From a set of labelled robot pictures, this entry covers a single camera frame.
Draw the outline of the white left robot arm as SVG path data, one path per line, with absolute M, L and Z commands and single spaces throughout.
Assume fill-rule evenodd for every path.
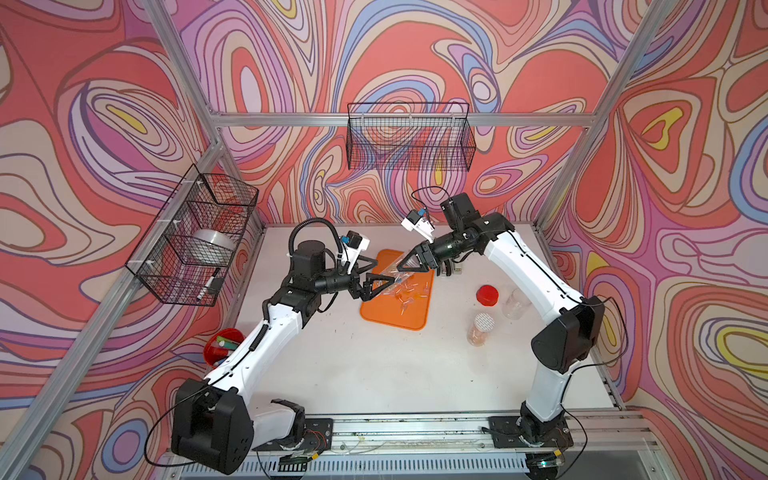
M 174 454 L 231 474 L 255 448 L 306 447 L 314 435 L 303 406 L 284 399 L 254 406 L 251 399 L 267 368 L 320 312 L 324 295 L 346 292 L 370 301 L 393 284 L 392 277 L 373 273 L 377 261 L 363 254 L 369 244 L 349 231 L 339 240 L 339 254 L 319 240 L 294 248 L 288 274 L 262 304 L 258 326 L 204 379 L 189 379 L 178 390 L 170 440 Z

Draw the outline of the red jar lid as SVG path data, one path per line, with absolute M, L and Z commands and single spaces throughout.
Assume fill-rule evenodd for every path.
M 487 307 L 495 306 L 499 297 L 499 291 L 492 285 L 482 285 L 476 292 L 476 300 Z

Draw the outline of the white lid candy jar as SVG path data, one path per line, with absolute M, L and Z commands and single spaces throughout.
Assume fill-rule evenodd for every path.
M 391 277 L 394 285 L 406 282 L 414 275 L 414 272 L 403 272 L 399 270 L 398 265 L 405 259 L 405 256 L 405 252 L 395 250 L 381 251 L 377 257 L 379 262 L 378 274 Z

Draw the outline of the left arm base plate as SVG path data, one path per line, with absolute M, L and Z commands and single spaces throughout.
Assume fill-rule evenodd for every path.
M 322 453 L 332 447 L 334 420 L 331 417 L 310 417 L 304 422 L 301 438 L 289 435 L 254 446 L 258 452 Z

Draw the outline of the red lid candy jar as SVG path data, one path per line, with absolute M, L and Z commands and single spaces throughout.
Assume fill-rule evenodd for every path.
M 510 320 L 519 319 L 531 306 L 528 296 L 519 288 L 513 290 L 502 305 L 502 313 Z

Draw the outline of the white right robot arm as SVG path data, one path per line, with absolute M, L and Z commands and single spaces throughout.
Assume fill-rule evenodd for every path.
M 531 302 L 544 327 L 531 340 L 538 361 L 531 390 L 522 403 L 518 428 L 523 441 L 538 445 L 564 417 L 562 405 L 573 373 L 596 343 L 604 302 L 587 298 L 560 279 L 501 213 L 482 215 L 461 193 L 440 204 L 450 231 L 436 237 L 423 210 L 411 210 L 401 225 L 424 240 L 397 265 L 400 272 L 438 270 L 449 261 L 478 253 L 504 272 Z

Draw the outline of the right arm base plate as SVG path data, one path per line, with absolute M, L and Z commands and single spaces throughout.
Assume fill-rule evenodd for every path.
M 481 428 L 491 436 L 495 448 L 567 450 L 574 445 L 564 413 L 548 422 L 535 416 L 491 416 Z

